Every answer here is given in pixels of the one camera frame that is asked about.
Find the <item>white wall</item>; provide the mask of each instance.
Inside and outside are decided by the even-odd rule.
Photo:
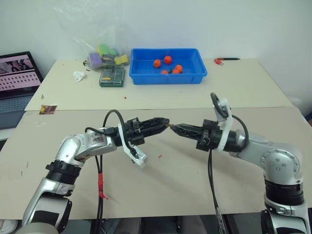
[[[115,5],[109,9],[109,0],[102,2],[103,12],[116,10]],[[258,57],[301,112],[312,111],[311,0],[115,2],[126,46],[196,47],[204,58]],[[84,58],[62,30],[53,5],[55,1],[0,0],[0,54],[29,50],[44,75],[56,59]]]

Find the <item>small card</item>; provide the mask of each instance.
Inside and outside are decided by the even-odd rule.
[[[39,112],[40,115],[54,114],[57,106],[42,106]]]

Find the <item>white bracket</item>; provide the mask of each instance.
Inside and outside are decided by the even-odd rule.
[[[134,157],[132,155],[132,153],[130,152],[130,150],[128,149],[128,147],[126,146],[126,142],[125,142],[124,136],[123,136],[122,126],[120,123],[118,124],[118,130],[119,130],[119,135],[121,138],[122,147],[123,147],[124,152],[132,159],[132,161],[136,165],[138,165],[141,169],[143,169],[145,167],[145,163],[147,162],[146,154],[143,151],[141,151],[137,146],[134,146],[133,148],[136,150],[136,156],[138,158]]]
[[[220,128],[222,130],[222,136],[221,136],[221,139],[220,139],[220,142],[218,144],[218,147],[216,148],[216,150],[218,152],[222,152],[225,145],[226,145],[226,142],[228,140],[228,136],[229,136],[229,132],[231,130],[231,127],[233,125],[233,117],[232,117],[232,113],[231,113],[231,110],[230,110],[230,107],[229,107],[229,104],[228,104],[228,101],[226,98],[222,98],[219,100],[220,102],[220,107],[221,109],[226,109],[227,113],[228,113],[228,117],[227,118],[223,118],[219,112],[216,110],[216,108],[214,108],[214,111],[215,111],[215,114],[216,114],[216,117],[217,117],[217,120],[218,122],[222,122]]]

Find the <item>blue plastic tray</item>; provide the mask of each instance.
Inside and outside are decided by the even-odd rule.
[[[167,65],[163,59],[172,57]],[[155,68],[155,59],[161,60],[161,67]],[[162,70],[170,71],[178,64],[183,66],[182,74],[161,74]],[[129,76],[134,84],[199,84],[207,70],[197,49],[133,49]]]

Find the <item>laptop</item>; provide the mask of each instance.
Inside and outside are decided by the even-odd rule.
[[[17,126],[42,80],[29,51],[0,56],[0,130]]]

